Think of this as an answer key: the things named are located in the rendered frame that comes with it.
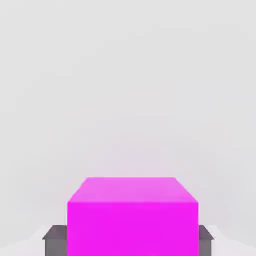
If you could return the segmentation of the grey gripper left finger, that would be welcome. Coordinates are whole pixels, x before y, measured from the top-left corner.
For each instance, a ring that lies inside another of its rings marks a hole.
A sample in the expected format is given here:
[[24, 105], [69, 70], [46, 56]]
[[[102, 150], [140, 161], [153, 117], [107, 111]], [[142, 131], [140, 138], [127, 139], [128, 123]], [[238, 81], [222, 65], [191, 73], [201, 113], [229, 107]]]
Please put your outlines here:
[[43, 239], [51, 227], [43, 225], [29, 238], [7, 245], [3, 256], [67, 256], [65, 239]]

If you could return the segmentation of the small magenta cube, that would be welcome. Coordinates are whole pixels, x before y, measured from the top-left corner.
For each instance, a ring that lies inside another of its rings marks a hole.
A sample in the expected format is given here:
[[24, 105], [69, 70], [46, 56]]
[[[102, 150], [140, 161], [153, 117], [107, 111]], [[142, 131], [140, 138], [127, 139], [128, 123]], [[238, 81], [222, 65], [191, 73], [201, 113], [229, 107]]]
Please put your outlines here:
[[173, 177], [89, 177], [67, 203], [67, 256], [199, 256], [199, 203]]

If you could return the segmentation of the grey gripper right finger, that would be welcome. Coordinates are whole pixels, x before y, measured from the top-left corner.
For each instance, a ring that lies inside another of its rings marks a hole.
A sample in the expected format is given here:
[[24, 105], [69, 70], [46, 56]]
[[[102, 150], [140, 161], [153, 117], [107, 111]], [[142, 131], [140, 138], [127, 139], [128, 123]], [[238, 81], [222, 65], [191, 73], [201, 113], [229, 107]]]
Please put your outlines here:
[[214, 225], [200, 225], [199, 256], [253, 256], [253, 247], [228, 239]]

